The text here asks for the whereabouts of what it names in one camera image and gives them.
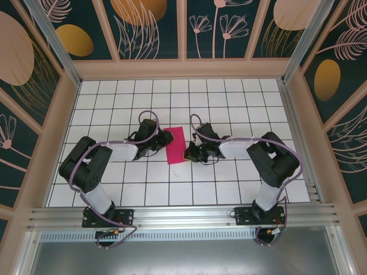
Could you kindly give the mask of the pink paper sheet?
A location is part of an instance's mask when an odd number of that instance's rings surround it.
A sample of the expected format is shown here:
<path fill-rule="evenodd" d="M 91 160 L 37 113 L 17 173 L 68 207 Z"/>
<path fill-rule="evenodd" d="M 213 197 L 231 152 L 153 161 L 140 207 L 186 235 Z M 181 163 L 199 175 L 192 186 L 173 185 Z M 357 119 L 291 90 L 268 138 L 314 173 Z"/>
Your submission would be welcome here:
<path fill-rule="evenodd" d="M 166 146 L 166 156 L 169 165 L 183 163 L 184 153 L 186 150 L 184 129 L 180 127 L 165 128 L 165 131 L 169 131 L 173 136 L 173 141 Z"/>

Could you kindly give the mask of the grey metal sheet panel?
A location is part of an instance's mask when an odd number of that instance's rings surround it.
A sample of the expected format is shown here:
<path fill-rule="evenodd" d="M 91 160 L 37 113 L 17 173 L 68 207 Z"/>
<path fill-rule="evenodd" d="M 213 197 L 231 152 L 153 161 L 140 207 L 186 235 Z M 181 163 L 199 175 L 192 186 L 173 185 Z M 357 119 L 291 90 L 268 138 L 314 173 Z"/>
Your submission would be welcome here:
<path fill-rule="evenodd" d="M 293 227 L 269 247 L 251 239 L 93 242 L 26 240 L 17 275 L 357 275 L 332 227 Z"/>

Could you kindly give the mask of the aluminium mounting rail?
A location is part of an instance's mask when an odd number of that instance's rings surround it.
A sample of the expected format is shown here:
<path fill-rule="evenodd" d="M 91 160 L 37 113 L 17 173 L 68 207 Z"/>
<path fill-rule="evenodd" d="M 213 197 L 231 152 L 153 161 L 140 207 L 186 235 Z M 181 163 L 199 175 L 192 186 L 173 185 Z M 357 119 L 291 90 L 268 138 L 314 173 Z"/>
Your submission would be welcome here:
<path fill-rule="evenodd" d="M 233 228 L 230 217 L 235 205 L 135 207 L 133 225 L 139 229 Z M 47 207 L 33 209 L 26 220 L 30 231 L 79 230 L 82 207 Z M 339 225 L 334 205 L 330 203 L 289 203 L 287 226 L 313 227 Z"/>

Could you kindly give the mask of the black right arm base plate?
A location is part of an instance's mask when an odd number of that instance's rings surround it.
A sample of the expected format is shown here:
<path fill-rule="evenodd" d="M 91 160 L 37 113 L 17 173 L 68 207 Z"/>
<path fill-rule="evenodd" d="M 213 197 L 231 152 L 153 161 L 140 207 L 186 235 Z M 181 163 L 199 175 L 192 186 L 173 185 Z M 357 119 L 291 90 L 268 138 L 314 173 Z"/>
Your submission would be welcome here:
<path fill-rule="evenodd" d="M 284 224 L 286 220 L 284 208 L 281 206 L 276 206 L 275 210 L 262 220 L 253 215 L 251 207 L 235 207 L 229 216 L 235 220 L 238 226 L 276 226 Z"/>

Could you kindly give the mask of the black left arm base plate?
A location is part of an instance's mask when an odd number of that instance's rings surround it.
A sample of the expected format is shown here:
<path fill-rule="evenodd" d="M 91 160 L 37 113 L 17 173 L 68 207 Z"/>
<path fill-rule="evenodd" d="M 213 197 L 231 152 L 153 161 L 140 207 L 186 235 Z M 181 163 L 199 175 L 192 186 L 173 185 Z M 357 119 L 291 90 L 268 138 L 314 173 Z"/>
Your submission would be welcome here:
<path fill-rule="evenodd" d="M 134 219 L 133 209 L 120 209 L 120 210 L 108 210 L 104 217 L 114 221 L 115 223 L 132 225 Z M 116 227 L 115 224 L 109 223 L 104 219 L 101 219 L 90 208 L 86 207 L 83 210 L 83 219 L 81 223 L 82 228 L 108 228 Z"/>

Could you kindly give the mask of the aluminium side rail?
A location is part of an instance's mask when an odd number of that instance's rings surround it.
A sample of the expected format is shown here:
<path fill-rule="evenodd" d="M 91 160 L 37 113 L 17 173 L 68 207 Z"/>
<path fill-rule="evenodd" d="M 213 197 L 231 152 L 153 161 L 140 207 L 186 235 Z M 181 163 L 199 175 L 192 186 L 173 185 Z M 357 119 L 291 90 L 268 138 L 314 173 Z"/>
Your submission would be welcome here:
<path fill-rule="evenodd" d="M 324 197 L 320 192 L 317 176 L 314 171 L 314 165 L 309 155 L 309 149 L 306 144 L 306 139 L 301 127 L 300 119 L 297 114 L 295 104 L 288 88 L 280 80 L 277 80 L 280 96 L 282 98 L 285 113 L 290 124 L 290 130 L 292 133 L 293 141 L 297 153 L 303 160 L 303 179 L 306 184 L 307 191 L 309 192 L 309 198 L 312 203 L 323 203 Z"/>

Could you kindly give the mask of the aluminium frame post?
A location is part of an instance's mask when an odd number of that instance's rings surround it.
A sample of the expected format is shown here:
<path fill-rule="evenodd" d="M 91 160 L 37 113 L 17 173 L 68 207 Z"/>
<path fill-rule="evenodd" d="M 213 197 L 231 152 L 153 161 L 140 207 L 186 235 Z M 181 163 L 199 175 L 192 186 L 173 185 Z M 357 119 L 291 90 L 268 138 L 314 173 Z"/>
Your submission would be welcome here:
<path fill-rule="evenodd" d="M 53 26 L 53 23 L 62 23 L 72 11 L 71 0 L 23 0 L 23 2 L 72 82 L 79 87 L 81 78 Z"/>
<path fill-rule="evenodd" d="M 335 0 L 320 0 L 310 21 L 304 29 L 299 42 L 297 43 L 290 60 L 281 76 L 281 83 L 287 85 L 298 68 L 302 58 L 315 40 L 319 30 L 330 14 Z"/>

